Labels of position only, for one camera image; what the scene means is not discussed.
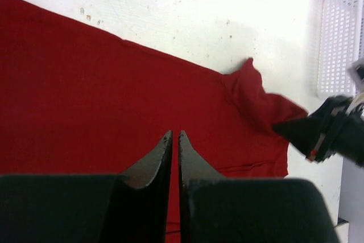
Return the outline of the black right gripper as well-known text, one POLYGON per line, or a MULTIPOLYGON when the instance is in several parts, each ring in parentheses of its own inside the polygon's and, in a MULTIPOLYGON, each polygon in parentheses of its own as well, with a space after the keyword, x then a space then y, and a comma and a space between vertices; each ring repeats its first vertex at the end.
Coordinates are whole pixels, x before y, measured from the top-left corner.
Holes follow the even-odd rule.
POLYGON ((363 166, 363 99, 329 97, 310 117, 276 123, 272 129, 311 162, 340 154, 363 166))

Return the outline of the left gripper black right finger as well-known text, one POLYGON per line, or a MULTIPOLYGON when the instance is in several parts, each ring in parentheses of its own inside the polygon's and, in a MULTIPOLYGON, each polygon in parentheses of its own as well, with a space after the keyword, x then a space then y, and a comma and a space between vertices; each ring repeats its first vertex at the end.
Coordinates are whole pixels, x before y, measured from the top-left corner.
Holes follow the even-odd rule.
POLYGON ((304 179, 227 178, 179 134, 182 242, 338 242, 323 197, 304 179))

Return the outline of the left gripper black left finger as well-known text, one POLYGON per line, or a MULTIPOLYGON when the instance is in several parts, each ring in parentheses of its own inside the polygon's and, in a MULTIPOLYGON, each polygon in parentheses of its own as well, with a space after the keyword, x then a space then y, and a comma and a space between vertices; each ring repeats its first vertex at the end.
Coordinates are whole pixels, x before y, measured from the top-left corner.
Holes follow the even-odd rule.
POLYGON ((118 174, 1 176, 1 241, 164 242, 172 146, 118 174))

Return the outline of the red t-shirt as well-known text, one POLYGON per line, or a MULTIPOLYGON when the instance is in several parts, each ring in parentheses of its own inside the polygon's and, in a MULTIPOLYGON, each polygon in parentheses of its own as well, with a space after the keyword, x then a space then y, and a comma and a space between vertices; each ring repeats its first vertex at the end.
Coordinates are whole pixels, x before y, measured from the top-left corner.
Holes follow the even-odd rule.
POLYGON ((1 176, 118 174, 173 134, 166 238, 180 239, 179 134, 227 178, 285 179, 276 123, 304 118, 247 59, 221 74, 22 0, 1 0, 1 176))

